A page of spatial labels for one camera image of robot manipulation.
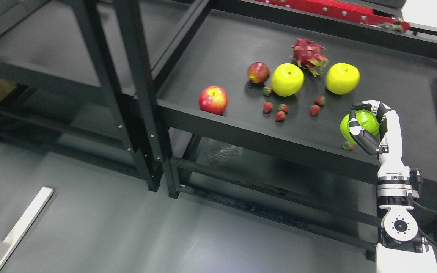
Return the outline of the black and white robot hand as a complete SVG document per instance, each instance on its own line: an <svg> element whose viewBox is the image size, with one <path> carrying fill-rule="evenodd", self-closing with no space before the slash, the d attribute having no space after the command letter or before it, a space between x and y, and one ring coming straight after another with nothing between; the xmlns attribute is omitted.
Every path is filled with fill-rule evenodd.
<svg viewBox="0 0 437 273"><path fill-rule="evenodd" d="M379 137L363 128L357 111L366 110L379 123ZM370 155L376 155L381 164L377 176L379 181L409 181L410 169L402 162L402 130L397 112L376 100L352 104L349 114L349 134Z"/></svg>

